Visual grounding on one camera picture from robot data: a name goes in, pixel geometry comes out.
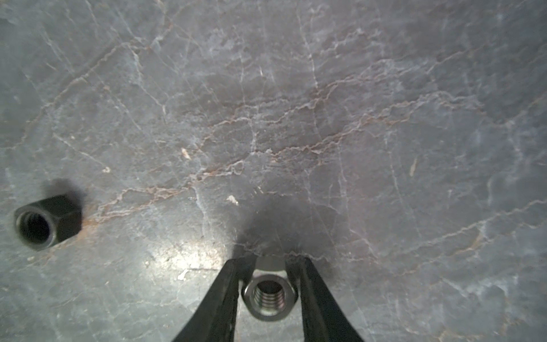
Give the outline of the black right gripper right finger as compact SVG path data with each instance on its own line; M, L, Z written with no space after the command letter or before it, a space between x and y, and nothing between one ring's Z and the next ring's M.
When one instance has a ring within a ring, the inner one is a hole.
M305 341L362 341L307 256L288 259L289 275L300 289Z

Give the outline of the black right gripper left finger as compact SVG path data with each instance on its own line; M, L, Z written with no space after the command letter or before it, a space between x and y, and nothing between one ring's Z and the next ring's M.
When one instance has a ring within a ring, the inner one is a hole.
M248 280L255 256L228 260L213 281L196 312L175 341L233 341L239 300L239 282Z

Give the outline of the silver hex nut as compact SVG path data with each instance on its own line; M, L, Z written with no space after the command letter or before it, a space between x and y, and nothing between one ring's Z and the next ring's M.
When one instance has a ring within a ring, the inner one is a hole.
M260 321L285 319L299 296L286 260L280 256L258 256L244 278L241 295L249 313Z

